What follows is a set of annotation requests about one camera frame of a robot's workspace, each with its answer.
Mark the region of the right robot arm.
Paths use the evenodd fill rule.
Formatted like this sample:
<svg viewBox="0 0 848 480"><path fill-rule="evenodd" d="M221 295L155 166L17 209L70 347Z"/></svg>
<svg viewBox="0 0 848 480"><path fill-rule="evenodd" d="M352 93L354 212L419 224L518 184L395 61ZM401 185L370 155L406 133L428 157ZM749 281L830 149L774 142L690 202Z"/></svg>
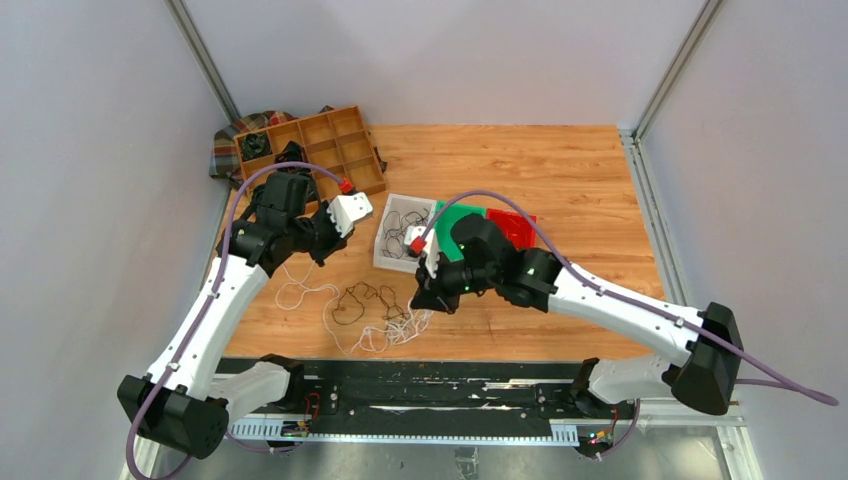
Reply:
<svg viewBox="0 0 848 480"><path fill-rule="evenodd" d="M571 400L587 417L624 400L663 397L700 413L727 413L744 349L729 307L697 309L638 294L563 265L550 251L516 248L479 214L460 219L450 236L461 251L457 261L424 228L407 235L419 257L413 309L453 314L462 296L493 291L513 306L582 318L649 348L649 356L582 363Z"/></svg>

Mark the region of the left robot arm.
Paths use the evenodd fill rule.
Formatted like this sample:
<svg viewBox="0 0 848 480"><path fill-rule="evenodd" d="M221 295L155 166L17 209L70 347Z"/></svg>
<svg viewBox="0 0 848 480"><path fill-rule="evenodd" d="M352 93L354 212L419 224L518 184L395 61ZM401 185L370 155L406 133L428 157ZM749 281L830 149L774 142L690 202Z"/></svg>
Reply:
<svg viewBox="0 0 848 480"><path fill-rule="evenodd" d="M229 379L214 375L247 307L274 272L294 254L323 265L373 213L367 195L344 179L339 195L307 215L310 184L299 173L270 174L225 228L205 286L178 332L145 375L128 375L118 387L132 422L130 443L141 437L204 459L255 410L274 405L293 413L307 405L297 360L268 354Z"/></svg>

